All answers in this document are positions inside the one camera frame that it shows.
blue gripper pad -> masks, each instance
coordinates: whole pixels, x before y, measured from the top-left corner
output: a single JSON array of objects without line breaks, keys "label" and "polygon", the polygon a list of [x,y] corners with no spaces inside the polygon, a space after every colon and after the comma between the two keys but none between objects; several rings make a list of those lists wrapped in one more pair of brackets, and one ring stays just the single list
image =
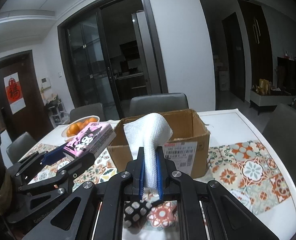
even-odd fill
[{"label": "blue gripper pad", "polygon": [[65,154],[63,153],[63,147],[66,146],[67,143],[59,146],[58,148],[52,150],[51,152],[48,152],[44,155],[42,159],[42,165],[52,165],[56,163],[57,161],[63,159],[65,157]]},{"label": "blue gripper pad", "polygon": [[159,194],[159,199],[163,198],[164,189],[162,184],[162,174],[159,161],[159,153],[156,151],[156,162],[157,162],[157,189]]},{"label": "blue gripper pad", "polygon": [[140,181],[139,181],[139,195],[140,200],[142,200],[143,196],[143,187],[144,187],[144,176],[145,176],[145,158],[142,158],[141,172],[140,172]]}]

patterned table runner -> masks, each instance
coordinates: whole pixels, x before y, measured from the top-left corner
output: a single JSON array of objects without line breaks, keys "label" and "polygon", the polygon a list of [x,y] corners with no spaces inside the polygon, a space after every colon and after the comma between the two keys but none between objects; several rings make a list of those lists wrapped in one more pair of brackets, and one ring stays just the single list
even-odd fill
[{"label": "patterned table runner", "polygon": [[[56,146],[38,144],[25,156],[35,150],[43,152],[55,148]],[[30,183],[55,176],[56,171],[69,162],[67,158],[63,158],[51,166],[46,166]],[[271,209],[291,196],[277,165],[260,141],[211,147],[208,151],[208,167],[206,175],[198,180],[205,183],[212,179],[219,181],[255,215]],[[109,180],[116,173],[115,164],[105,149],[94,165],[74,180],[73,190],[87,180],[100,183]],[[158,200],[159,196],[148,190],[144,192],[143,199],[153,202]],[[145,232],[165,230],[165,234],[170,232],[173,239],[179,239],[176,201],[166,201],[153,208],[145,224],[138,226]]]}]

shipping label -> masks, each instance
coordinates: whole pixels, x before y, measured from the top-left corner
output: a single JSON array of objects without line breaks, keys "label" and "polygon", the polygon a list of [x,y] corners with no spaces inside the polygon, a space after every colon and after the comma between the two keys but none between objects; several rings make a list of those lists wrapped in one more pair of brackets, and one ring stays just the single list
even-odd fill
[{"label": "shipping label", "polygon": [[176,169],[191,174],[197,142],[166,143],[163,146],[165,159],[174,161]]}]

fruit basket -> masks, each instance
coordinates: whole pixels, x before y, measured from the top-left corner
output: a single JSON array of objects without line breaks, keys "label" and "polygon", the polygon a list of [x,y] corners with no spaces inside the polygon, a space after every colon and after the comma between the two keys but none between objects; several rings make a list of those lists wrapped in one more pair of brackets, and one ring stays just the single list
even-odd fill
[{"label": "fruit basket", "polygon": [[84,124],[84,122],[89,121],[91,118],[95,118],[95,119],[97,119],[97,122],[100,122],[100,117],[98,117],[97,115],[90,115],[90,116],[86,116],[86,117],[84,117],[84,118],[80,118],[80,119],[78,119],[78,120],[72,122],[71,124],[69,124],[69,126],[66,127],[66,128],[63,130],[63,132],[61,133],[61,136],[64,137],[64,139],[65,139],[66,142],[71,141],[71,140],[76,136],[76,134],[75,134],[75,135],[72,135],[72,136],[68,136],[68,135],[67,135],[67,132],[68,132],[69,128],[70,128],[73,124],[77,124],[77,123],[82,123],[82,124]]}]

white towel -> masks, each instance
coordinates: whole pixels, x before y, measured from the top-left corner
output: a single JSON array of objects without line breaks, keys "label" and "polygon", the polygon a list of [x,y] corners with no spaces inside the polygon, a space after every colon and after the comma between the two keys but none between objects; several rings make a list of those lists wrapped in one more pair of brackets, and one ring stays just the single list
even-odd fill
[{"label": "white towel", "polygon": [[131,154],[137,159],[139,147],[144,147],[145,181],[144,186],[157,189],[157,146],[163,146],[172,136],[172,129],[165,118],[152,113],[127,123],[123,127]]}]

